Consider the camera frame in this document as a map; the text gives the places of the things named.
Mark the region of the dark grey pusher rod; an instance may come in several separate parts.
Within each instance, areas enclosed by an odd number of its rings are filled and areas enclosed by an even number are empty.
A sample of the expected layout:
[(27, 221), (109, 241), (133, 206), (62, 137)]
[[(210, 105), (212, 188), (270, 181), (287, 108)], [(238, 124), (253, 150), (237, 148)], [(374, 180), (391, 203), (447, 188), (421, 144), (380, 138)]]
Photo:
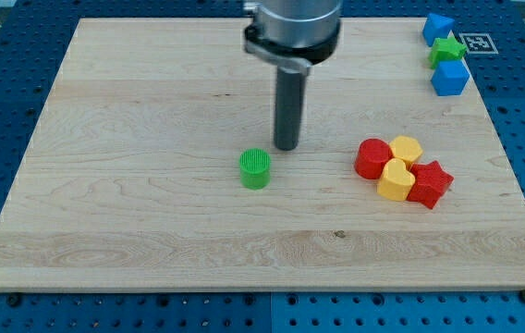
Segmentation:
[(279, 150), (291, 151), (299, 144), (306, 81), (295, 70), (276, 69), (274, 145)]

